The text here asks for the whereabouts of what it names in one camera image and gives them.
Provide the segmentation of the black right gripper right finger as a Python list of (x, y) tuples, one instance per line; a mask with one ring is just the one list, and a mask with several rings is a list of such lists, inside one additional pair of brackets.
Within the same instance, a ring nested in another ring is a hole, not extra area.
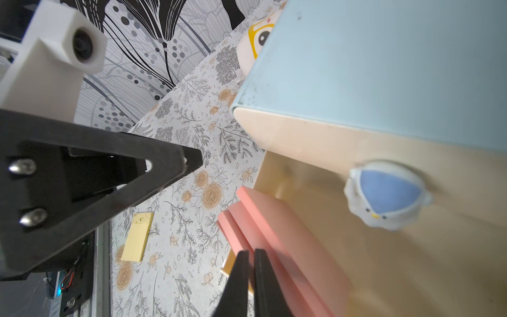
[(254, 279), (255, 317), (293, 317), (268, 254), (263, 249), (255, 250)]

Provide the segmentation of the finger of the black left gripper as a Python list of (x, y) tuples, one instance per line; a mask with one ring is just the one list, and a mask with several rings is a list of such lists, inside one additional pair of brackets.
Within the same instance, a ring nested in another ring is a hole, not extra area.
[(199, 149), (1, 111), (1, 276), (35, 270), (203, 164)]

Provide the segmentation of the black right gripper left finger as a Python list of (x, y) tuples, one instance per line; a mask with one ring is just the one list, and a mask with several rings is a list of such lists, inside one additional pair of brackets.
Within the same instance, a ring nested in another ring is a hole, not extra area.
[(249, 252), (240, 251), (232, 267), (213, 317), (245, 317), (248, 314)]

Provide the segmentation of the pink sticky note pad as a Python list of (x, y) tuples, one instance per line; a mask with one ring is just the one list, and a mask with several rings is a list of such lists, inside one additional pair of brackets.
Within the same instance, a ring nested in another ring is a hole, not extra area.
[(277, 279), (271, 298), (293, 316), (344, 316), (350, 282), (329, 252), (283, 200), (241, 187), (217, 220), (232, 251), (266, 252)]

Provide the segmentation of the small yellow sticky note pad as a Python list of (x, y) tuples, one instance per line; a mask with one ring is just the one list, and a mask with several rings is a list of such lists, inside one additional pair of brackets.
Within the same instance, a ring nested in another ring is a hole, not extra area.
[(154, 213), (136, 213), (129, 228), (121, 261), (141, 262), (153, 222)]

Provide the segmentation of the light blue drawer cabinet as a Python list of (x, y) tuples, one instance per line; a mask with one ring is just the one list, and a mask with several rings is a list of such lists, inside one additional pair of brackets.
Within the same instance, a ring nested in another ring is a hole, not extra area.
[[(506, 2), (262, 1), (277, 15), (232, 105), (258, 191), (337, 262), (342, 316), (506, 315)], [(426, 204), (354, 215), (350, 174), (401, 165)]]

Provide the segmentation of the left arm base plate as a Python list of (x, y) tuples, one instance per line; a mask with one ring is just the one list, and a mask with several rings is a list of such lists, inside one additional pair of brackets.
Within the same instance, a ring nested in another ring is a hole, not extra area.
[(95, 273), (95, 234), (80, 244), (80, 255), (68, 270), (46, 273), (50, 316), (91, 316)]

